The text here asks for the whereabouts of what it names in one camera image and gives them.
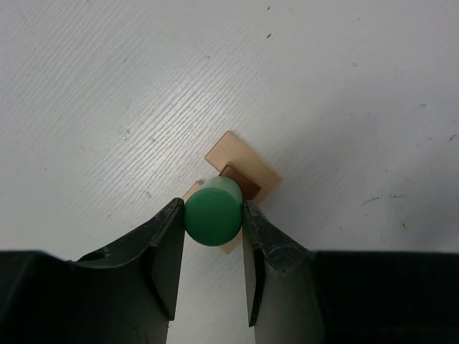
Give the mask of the green wooden cylinder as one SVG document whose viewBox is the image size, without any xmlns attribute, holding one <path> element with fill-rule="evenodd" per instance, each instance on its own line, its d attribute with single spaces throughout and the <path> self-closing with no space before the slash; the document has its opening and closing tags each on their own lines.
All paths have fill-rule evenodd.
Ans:
<svg viewBox="0 0 459 344">
<path fill-rule="evenodd" d="M 186 201 L 184 224 L 188 235 L 207 247 L 232 241 L 242 226 L 242 191 L 231 178 L 216 176 L 204 182 Z"/>
</svg>

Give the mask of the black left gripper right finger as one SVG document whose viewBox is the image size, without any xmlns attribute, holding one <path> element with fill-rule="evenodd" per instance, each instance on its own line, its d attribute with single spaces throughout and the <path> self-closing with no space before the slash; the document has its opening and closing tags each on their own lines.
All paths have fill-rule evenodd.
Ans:
<svg viewBox="0 0 459 344">
<path fill-rule="evenodd" d="M 257 343 L 456 343 L 458 256 L 311 251 L 242 205 Z"/>
</svg>

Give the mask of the brown wooden block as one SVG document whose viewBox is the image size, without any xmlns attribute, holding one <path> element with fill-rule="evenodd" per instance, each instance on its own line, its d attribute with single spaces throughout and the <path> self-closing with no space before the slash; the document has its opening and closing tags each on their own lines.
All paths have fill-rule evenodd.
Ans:
<svg viewBox="0 0 459 344">
<path fill-rule="evenodd" d="M 256 182 L 230 164 L 227 164 L 219 172 L 219 176 L 232 179 L 240 187 L 242 198 L 244 200 L 254 201 L 261 191 L 261 187 Z"/>
</svg>

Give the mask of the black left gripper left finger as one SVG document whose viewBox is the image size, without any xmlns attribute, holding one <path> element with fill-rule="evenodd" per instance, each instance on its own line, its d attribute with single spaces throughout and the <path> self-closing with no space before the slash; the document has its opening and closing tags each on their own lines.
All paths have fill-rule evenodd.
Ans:
<svg viewBox="0 0 459 344">
<path fill-rule="evenodd" d="M 165 343 L 176 314 L 184 202 L 79 260 L 1 253 L 3 343 Z"/>
</svg>

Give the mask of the light wood block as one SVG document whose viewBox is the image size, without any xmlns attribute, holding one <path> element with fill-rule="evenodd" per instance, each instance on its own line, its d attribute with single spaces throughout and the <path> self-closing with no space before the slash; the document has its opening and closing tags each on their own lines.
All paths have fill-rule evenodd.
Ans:
<svg viewBox="0 0 459 344">
<path fill-rule="evenodd" d="M 254 200 L 257 204 L 262 203 L 283 180 L 280 174 L 277 173 L 267 161 L 261 158 L 253 149 L 251 149 L 251 147 L 229 130 L 225 132 L 224 135 L 212 146 L 209 152 L 205 155 L 204 159 L 217 170 L 218 174 L 216 176 L 219 176 L 219 172 L 227 164 L 234 166 L 245 175 L 249 176 L 261 187 L 261 191 Z M 204 182 L 206 181 L 197 181 L 185 193 L 183 197 L 184 202 Z M 220 246 L 224 252 L 230 253 L 237 246 L 241 238 L 241 231 L 242 226 L 240 227 L 237 236 L 232 241 Z"/>
</svg>

